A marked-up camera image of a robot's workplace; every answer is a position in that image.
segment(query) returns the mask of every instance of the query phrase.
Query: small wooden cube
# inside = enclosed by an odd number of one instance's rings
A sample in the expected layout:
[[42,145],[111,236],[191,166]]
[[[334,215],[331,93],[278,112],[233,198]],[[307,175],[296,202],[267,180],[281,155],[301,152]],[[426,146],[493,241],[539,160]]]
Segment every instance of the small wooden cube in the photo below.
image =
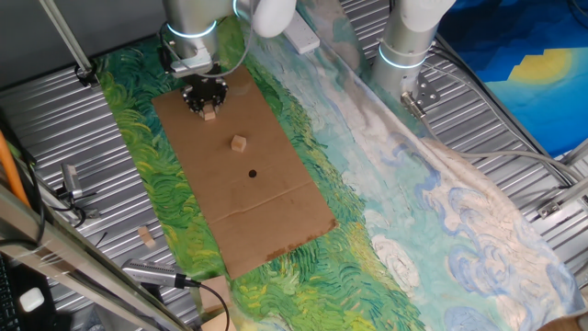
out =
[[[227,306],[231,306],[231,290],[229,289],[229,284],[227,284],[227,280],[224,278],[224,276],[218,276],[210,280],[204,280],[202,281],[202,284],[217,292],[227,304]],[[204,309],[204,311],[207,313],[212,313],[222,308],[222,303],[219,298],[206,289],[200,288],[200,299],[202,299],[202,309]]]
[[[222,313],[203,324],[202,331],[224,331],[227,328],[227,313]],[[229,331],[237,331],[232,319],[229,319]]]
[[141,240],[146,246],[148,246],[149,248],[155,247],[155,241],[153,240],[153,237],[151,237],[151,234],[149,233],[149,229],[147,228],[147,226],[140,227],[137,230],[137,232],[139,232],[139,236],[141,237]]
[[232,137],[231,148],[235,152],[243,152],[245,150],[245,146],[247,145],[247,139],[242,136],[235,135]]
[[202,111],[204,112],[204,120],[214,120],[217,118],[217,113],[214,112],[212,107],[205,107]]

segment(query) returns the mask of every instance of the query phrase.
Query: white cable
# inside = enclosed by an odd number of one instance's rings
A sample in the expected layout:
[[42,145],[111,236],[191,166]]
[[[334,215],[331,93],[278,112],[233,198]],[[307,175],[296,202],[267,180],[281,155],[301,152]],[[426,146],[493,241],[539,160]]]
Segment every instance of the white cable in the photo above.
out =
[[[251,18],[253,20],[253,16],[254,16],[254,6],[253,4],[251,5],[251,10],[250,10],[250,14],[251,14]],[[245,51],[243,52],[243,56],[241,57],[241,59],[239,60],[239,62],[237,64],[235,64],[235,66],[233,66],[233,68],[225,73],[220,73],[220,74],[197,74],[199,76],[205,77],[205,78],[222,78],[224,76],[226,76],[227,74],[232,74],[235,70],[237,70],[237,68],[239,68],[239,66],[243,63],[243,61],[245,60],[245,57],[247,56],[247,52],[249,52],[249,46],[251,46],[251,40],[254,37],[254,24],[253,21],[251,22],[251,27],[249,28],[249,39],[247,40],[247,45],[245,46]],[[182,59],[180,59],[180,57],[177,55],[177,53],[175,53],[175,51],[173,50],[173,48],[167,43],[167,41],[164,40],[164,44],[165,47],[167,48],[167,50],[169,50],[172,55],[174,56],[174,58],[179,61],[182,65],[184,65],[184,67],[186,67],[186,69],[188,71],[191,71],[192,68],[190,68],[186,63],[184,63],[184,61]]]
[[505,122],[504,120],[496,113],[496,110],[494,110],[494,107],[492,106],[491,102],[488,101],[488,99],[486,98],[486,96],[484,96],[480,91],[478,91],[477,88],[475,88],[474,86],[472,86],[469,82],[466,82],[464,79],[462,79],[461,77],[458,77],[452,73],[450,73],[447,70],[444,69],[440,69],[437,68],[434,65],[431,65],[429,63],[423,63],[424,66],[428,67],[429,69],[432,70],[436,70],[440,73],[444,73],[450,77],[453,77],[454,79],[457,79],[459,82],[461,82],[461,84],[469,87],[470,90],[474,91],[484,102],[486,102],[486,104],[488,105],[488,108],[492,111],[492,113],[494,113],[494,116],[496,116],[496,118],[504,125],[504,127],[513,134],[514,137],[516,137],[518,140],[520,140],[522,143],[525,144],[526,147],[528,147],[530,150],[536,152],[537,150],[535,149],[535,147],[533,147],[531,144],[527,143],[525,139],[521,138],[516,132],[514,132]]
[[[426,118],[422,118],[421,121],[423,122],[424,126],[429,131],[429,133],[431,133],[433,138],[435,138],[438,142],[443,143],[443,142],[441,142],[439,137],[433,132],[433,128],[431,128],[431,124],[429,123],[429,121]],[[516,156],[530,157],[530,158],[534,158],[534,159],[537,159],[542,162],[549,163],[550,165],[557,167],[560,171],[569,174],[574,179],[576,179],[578,182],[581,182],[584,180],[584,177],[582,177],[580,174],[578,174],[576,171],[574,171],[573,169],[571,169],[567,165],[564,165],[564,164],[562,164],[562,163],[560,163],[550,157],[547,157],[543,154],[537,154],[535,152],[528,152],[528,151],[494,151],[494,152],[488,152],[488,153],[463,153],[463,152],[458,152],[458,151],[454,151],[454,152],[458,153],[459,156],[461,156],[463,158],[499,157],[499,156],[505,156],[505,155],[516,155]]]

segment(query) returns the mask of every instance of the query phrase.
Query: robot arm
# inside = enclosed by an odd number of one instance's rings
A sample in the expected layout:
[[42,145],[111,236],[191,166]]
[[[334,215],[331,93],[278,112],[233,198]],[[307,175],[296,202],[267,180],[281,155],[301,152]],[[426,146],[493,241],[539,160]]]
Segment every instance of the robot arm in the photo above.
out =
[[234,14],[251,24],[239,65],[254,33],[271,38],[288,26],[296,11],[296,0],[164,0],[164,8],[174,41],[172,46],[162,38],[162,65],[187,83],[182,90],[184,100],[192,111],[203,116],[208,103],[219,110],[228,89],[222,77],[236,68],[221,73],[217,20]]

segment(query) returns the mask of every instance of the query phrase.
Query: blue fabric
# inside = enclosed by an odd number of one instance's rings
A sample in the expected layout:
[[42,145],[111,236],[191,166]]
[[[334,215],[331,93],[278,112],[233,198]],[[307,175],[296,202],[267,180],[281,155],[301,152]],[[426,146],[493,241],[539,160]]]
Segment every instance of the blue fabric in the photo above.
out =
[[[588,0],[578,3],[588,9]],[[588,26],[588,18],[573,10]],[[588,48],[588,29],[566,0],[457,0],[439,32],[484,82],[494,82],[492,91],[551,155],[588,138],[588,58],[574,50]],[[565,76],[548,84],[509,80],[527,55],[549,49],[573,52]]]

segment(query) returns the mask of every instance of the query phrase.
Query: cardboard sheet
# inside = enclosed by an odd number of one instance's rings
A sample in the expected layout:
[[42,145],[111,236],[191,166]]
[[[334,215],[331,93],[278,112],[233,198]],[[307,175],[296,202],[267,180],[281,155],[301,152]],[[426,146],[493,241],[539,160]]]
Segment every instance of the cardboard sheet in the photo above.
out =
[[[179,91],[153,100],[231,278],[326,234],[336,220],[244,67],[215,120]],[[247,139],[243,153],[234,135]]]

